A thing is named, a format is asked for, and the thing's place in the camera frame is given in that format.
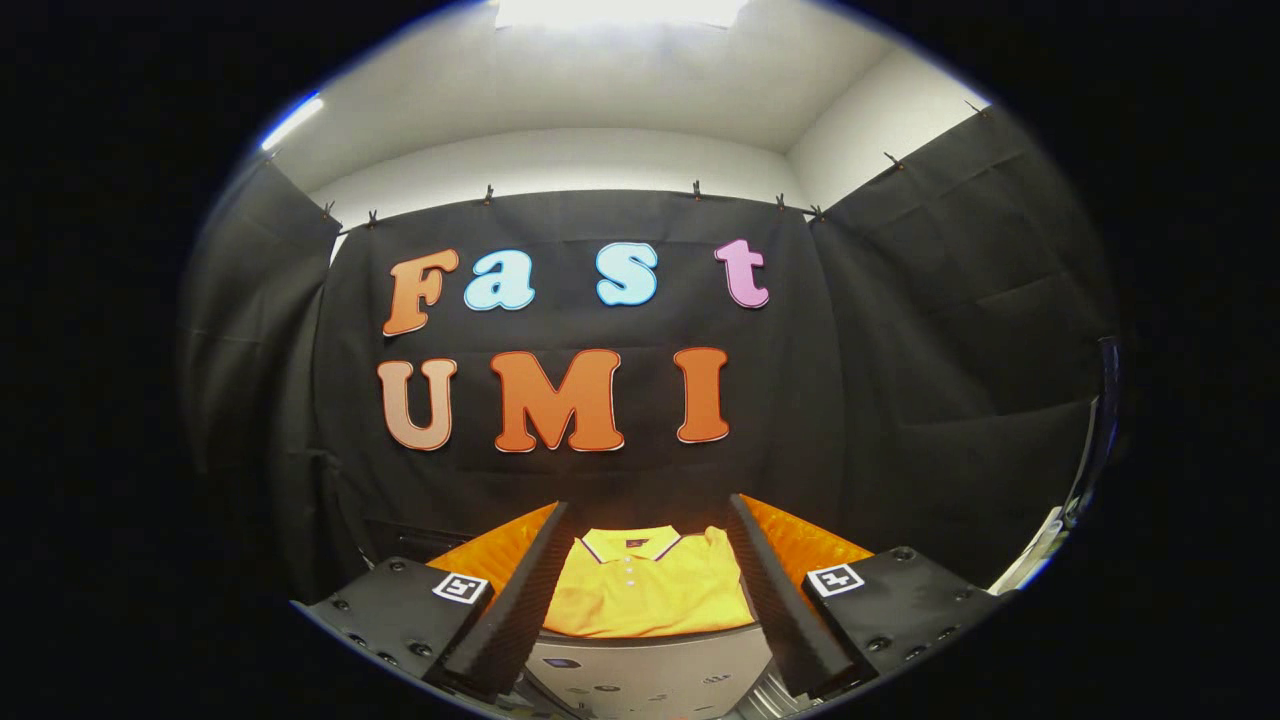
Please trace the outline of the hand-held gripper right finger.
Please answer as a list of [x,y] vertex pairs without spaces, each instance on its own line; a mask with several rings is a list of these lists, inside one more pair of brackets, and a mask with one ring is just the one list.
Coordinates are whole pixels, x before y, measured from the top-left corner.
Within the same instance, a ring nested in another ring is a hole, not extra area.
[[886,683],[1005,606],[913,547],[868,553],[746,495],[730,496],[727,534],[790,694]]

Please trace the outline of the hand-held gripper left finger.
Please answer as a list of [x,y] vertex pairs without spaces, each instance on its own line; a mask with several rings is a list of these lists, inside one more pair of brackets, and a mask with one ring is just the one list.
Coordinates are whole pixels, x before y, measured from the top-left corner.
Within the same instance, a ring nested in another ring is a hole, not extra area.
[[390,556],[298,612],[416,688],[492,705],[531,657],[573,542],[575,509],[554,502],[445,562]]

